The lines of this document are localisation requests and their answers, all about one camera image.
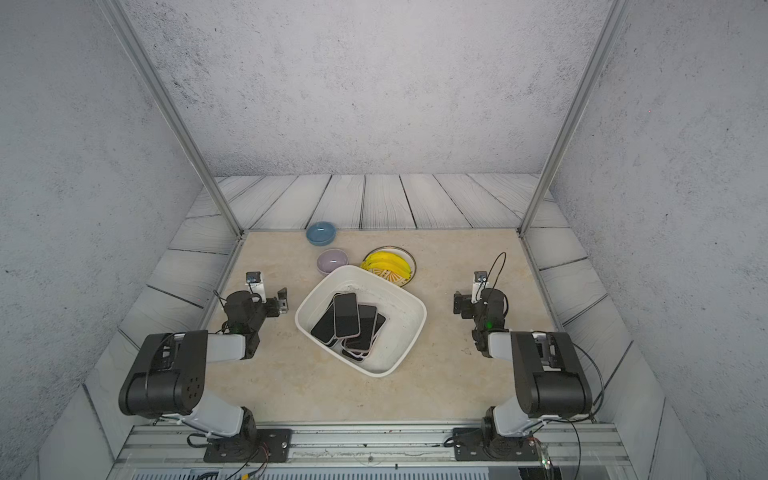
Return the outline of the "black phone cream case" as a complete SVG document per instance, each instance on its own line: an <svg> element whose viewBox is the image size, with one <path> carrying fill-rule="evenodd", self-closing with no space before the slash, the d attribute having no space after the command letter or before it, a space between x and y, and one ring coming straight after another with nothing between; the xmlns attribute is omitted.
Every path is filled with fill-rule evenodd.
<svg viewBox="0 0 768 480"><path fill-rule="evenodd" d="M335 308L331 301L318 322L310 330L310 334L321 344L333 347L337 343L335 335Z"/></svg>

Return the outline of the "white plastic storage box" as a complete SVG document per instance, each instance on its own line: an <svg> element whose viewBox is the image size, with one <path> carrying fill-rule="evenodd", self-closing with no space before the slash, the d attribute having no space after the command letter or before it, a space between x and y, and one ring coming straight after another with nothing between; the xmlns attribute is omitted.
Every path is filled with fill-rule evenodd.
<svg viewBox="0 0 768 480"><path fill-rule="evenodd" d="M360 362L342 354L341 346L327 347L311 334L336 293L354 292L358 300L379 308L386 322L374 342L372 351ZM357 371L383 378L394 372L406 358L427 319L427 308L410 292L353 265L342 266L323 280L306 296L295 312L295 325L321 350Z"/></svg>

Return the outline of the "black phone light blue case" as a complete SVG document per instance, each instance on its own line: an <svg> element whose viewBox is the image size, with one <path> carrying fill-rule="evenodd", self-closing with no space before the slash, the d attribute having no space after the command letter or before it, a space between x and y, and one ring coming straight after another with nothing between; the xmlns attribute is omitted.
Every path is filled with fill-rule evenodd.
<svg viewBox="0 0 768 480"><path fill-rule="evenodd" d="M357 337L361 332L355 292L338 293L333 299L334 334L338 339Z"/></svg>

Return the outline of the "black phone pink case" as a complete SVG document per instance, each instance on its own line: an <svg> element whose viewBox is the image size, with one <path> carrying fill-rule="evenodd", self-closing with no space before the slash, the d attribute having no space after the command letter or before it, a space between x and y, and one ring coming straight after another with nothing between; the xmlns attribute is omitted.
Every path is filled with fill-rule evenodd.
<svg viewBox="0 0 768 480"><path fill-rule="evenodd" d="M358 307L360 319L360 333L356 337L347 338L342 341L344 350L361 354L370 350L373 341L378 309L373 305L361 304Z"/></svg>

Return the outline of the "black phone dark case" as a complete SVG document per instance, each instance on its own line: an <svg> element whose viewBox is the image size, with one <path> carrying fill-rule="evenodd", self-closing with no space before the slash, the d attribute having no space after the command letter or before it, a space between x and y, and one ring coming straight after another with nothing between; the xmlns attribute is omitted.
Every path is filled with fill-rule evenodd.
<svg viewBox="0 0 768 480"><path fill-rule="evenodd" d="M383 328L383 326L385 325L386 321L387 321L387 318L384 315L382 315L382 314L378 314L377 315L376 321L375 321L375 324L374 324L373 337L372 337L372 340L371 340L371 346L372 347L375 345L376 340L378 339L379 333L380 333L381 329ZM355 361L363 361L363 360L365 360L370 355L370 353L372 351L372 347L368 351L365 351L365 352L349 351L349 350L346 350L345 348L343 348L342 349L342 354L344 356L348 357L348 358L351 358L351 359L355 360Z"/></svg>

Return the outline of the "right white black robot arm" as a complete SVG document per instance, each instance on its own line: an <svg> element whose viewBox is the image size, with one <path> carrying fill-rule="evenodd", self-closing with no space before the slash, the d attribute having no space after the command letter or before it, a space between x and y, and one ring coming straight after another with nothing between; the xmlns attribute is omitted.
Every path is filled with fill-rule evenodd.
<svg viewBox="0 0 768 480"><path fill-rule="evenodd" d="M593 395L570 336L510 330L508 307L506 294L496 288L453 296L453 313L474 322L476 349L513 367L515 396L487 410L480 427L484 441L525 438L547 422L590 418Z"/></svg>

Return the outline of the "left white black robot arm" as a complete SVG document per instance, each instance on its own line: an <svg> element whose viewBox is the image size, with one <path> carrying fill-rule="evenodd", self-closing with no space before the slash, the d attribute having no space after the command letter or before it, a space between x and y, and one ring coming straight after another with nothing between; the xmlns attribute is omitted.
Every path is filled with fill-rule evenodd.
<svg viewBox="0 0 768 480"><path fill-rule="evenodd" d="M267 298L236 291L222 300L221 330L147 336L118 394L126 416L175 420L209 438L253 437L253 414L205 390L207 366L254 357L259 331L268 318L288 312L288 290Z"/></svg>

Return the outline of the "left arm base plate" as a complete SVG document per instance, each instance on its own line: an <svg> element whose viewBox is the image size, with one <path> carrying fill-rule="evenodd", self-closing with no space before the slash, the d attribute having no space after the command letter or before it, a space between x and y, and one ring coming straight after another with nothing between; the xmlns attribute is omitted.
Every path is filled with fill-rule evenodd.
<svg viewBox="0 0 768 480"><path fill-rule="evenodd" d="M204 463L285 463L293 431L287 428L261 428L234 437L212 438L203 455Z"/></svg>

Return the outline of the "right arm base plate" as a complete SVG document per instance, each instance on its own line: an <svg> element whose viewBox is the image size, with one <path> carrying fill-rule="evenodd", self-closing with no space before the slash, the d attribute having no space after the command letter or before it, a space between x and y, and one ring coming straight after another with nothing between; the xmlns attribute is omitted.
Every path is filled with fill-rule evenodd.
<svg viewBox="0 0 768 480"><path fill-rule="evenodd" d="M534 442L484 433L480 428L454 428L443 446L452 448L459 462L536 462L540 459Z"/></svg>

